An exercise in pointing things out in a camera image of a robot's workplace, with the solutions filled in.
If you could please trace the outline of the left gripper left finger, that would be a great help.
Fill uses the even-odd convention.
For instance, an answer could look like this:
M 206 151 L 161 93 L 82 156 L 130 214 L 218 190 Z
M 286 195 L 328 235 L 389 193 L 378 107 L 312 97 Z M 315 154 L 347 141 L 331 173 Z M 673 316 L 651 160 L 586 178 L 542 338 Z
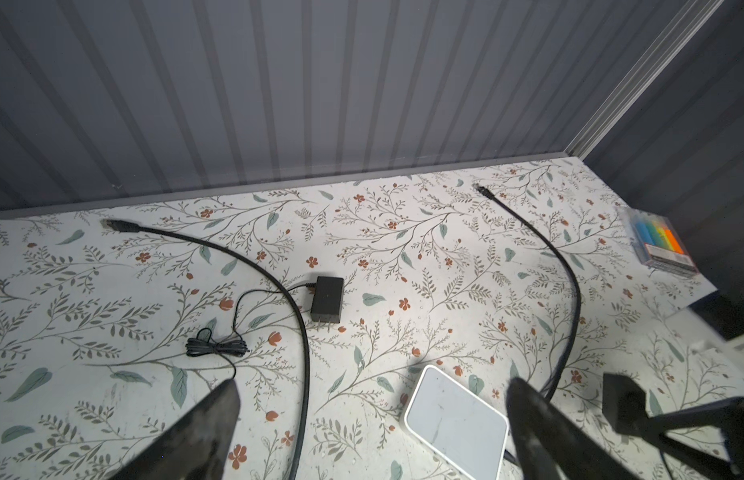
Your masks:
M 222 478 L 240 407 L 236 382 L 222 382 L 113 477 Z

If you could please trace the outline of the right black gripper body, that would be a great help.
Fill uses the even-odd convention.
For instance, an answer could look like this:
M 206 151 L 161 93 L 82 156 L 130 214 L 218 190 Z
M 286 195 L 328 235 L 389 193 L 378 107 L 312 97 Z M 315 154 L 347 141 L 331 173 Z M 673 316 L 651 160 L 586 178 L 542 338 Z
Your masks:
M 650 416 L 647 393 L 632 378 L 603 375 L 602 412 L 613 430 L 638 437 L 710 479 L 744 479 L 744 397 L 732 397 L 672 413 Z M 723 434 L 727 461 L 697 450 L 667 433 L 715 427 Z

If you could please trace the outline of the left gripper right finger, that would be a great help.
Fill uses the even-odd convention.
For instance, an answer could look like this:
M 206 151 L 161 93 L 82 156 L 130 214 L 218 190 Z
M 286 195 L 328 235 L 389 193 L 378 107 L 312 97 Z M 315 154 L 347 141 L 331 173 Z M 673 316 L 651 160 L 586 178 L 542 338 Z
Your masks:
M 523 379 L 510 381 L 506 409 L 525 479 L 636 477 Z

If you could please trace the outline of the white network switch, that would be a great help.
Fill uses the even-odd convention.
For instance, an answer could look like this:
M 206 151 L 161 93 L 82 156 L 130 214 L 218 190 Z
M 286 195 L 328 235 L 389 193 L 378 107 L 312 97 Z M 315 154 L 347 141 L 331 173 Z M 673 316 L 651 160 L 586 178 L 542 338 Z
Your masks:
M 400 423 L 465 477 L 501 477 L 509 419 L 436 366 L 420 373 Z

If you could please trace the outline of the black power adapter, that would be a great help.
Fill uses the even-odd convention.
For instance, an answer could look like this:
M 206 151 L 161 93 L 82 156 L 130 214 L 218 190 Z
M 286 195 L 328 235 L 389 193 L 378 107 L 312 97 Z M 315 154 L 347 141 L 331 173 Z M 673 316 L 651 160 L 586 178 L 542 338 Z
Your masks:
M 310 313 L 315 322 L 339 323 L 341 320 L 345 281 L 340 277 L 319 276 L 315 282 L 307 282 L 288 287 L 287 299 L 291 300 L 291 293 L 301 288 L 313 292 L 313 303 Z M 238 332 L 238 313 L 244 298 L 251 294 L 280 294 L 277 290 L 251 289 L 242 293 L 234 303 L 232 319 L 232 333 L 222 340 L 213 338 L 210 327 L 202 328 L 195 337 L 186 341 L 185 354 L 191 358 L 216 355 L 225 359 L 234 369 L 235 363 L 231 357 L 243 358 L 250 352 L 248 344 Z

